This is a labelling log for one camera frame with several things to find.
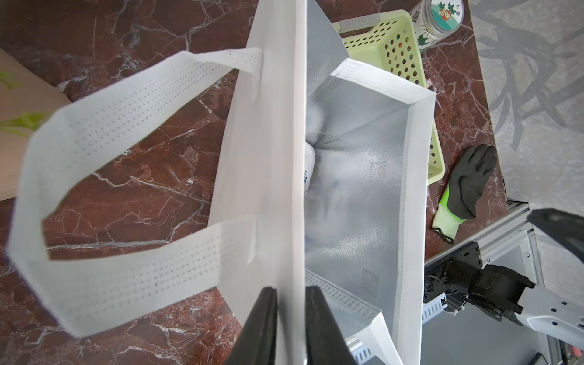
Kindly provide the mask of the white insulated delivery bag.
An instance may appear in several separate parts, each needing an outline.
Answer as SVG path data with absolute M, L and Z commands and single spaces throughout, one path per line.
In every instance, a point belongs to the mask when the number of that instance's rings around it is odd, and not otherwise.
M 42 222 L 85 177 L 239 72 L 207 228 L 103 259 L 49 257 Z M 387 364 L 421 361 L 424 231 L 436 95 L 351 59 L 314 1 L 261 1 L 246 48 L 177 53 L 58 109 L 33 134 L 8 254 L 71 335 L 130 322 L 211 287 L 247 320 L 278 292 L 278 363 L 306 357 L 305 275 L 336 300 L 345 337 Z M 316 152 L 304 195 L 304 143 Z

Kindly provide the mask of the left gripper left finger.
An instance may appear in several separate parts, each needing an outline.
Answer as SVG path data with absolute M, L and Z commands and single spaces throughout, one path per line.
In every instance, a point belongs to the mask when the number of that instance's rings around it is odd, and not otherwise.
M 278 334 L 278 292 L 264 287 L 225 364 L 274 365 Z

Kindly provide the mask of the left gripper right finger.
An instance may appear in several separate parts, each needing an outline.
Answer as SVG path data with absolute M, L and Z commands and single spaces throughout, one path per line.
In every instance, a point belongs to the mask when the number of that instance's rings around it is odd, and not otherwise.
M 305 301 L 308 365 L 356 365 L 321 288 L 306 287 Z

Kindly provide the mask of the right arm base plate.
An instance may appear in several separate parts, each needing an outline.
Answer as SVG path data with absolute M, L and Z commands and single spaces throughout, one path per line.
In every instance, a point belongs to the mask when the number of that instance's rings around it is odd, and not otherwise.
M 468 295 L 477 271 L 482 270 L 479 244 L 459 245 L 448 255 L 430 263 L 424 271 L 424 304 L 444 293 Z

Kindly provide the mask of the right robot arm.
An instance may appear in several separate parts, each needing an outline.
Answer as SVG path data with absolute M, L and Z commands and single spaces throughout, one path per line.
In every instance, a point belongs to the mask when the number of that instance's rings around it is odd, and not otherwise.
M 554 208 L 537 209 L 527 221 L 583 260 L 583 217 Z M 507 318 L 518 325 L 583 348 L 583 308 L 560 298 L 526 276 L 503 266 L 479 269 L 450 259 L 440 270 L 450 290 L 462 294 L 491 318 Z

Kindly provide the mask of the white ice pack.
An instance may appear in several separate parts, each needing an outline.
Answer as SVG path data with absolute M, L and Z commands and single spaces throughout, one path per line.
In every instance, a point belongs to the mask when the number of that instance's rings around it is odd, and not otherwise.
M 308 194 L 316 163 L 316 152 L 311 144 L 304 143 L 304 195 Z

